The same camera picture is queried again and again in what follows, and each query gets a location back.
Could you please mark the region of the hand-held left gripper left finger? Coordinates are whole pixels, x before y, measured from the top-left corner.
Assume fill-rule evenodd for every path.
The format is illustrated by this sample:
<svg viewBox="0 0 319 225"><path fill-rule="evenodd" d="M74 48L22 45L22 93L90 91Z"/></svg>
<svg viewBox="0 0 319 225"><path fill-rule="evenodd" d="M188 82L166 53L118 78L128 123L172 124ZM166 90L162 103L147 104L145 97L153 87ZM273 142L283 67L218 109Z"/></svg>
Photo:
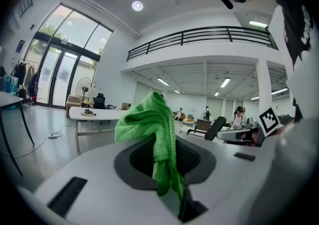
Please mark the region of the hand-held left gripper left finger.
<svg viewBox="0 0 319 225"><path fill-rule="evenodd" d="M23 187L17 190L48 225L178 225L176 215L155 191L133 189L116 173L116 156L138 142L129 140L87 151L47 179L35 194ZM63 218L47 205L73 177L87 183Z"/></svg>

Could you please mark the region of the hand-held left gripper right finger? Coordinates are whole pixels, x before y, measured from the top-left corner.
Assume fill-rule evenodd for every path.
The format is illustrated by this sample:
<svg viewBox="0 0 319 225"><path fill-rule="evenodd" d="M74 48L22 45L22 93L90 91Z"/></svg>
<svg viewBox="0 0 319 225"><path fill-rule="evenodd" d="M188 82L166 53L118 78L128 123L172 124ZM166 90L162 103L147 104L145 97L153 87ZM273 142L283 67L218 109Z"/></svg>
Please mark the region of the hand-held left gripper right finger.
<svg viewBox="0 0 319 225"><path fill-rule="evenodd" d="M246 225L270 171L277 141L269 139L261 147L248 147L216 143L192 135L179 137L208 150L216 158L210 176L203 183L189 187L193 199L208 210L188 224Z"/></svg>

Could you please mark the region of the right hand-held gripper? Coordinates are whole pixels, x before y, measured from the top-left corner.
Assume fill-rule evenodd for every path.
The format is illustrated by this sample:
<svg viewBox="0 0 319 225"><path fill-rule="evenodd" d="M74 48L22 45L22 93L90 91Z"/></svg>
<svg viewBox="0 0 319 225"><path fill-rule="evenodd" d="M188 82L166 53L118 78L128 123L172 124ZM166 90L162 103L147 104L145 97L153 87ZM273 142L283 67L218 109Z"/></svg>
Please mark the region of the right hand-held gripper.
<svg viewBox="0 0 319 225"><path fill-rule="evenodd" d="M252 126L246 129L219 131L216 137L226 142L242 142L249 146L261 147L265 138L281 126L278 116L270 107L257 117Z"/></svg>

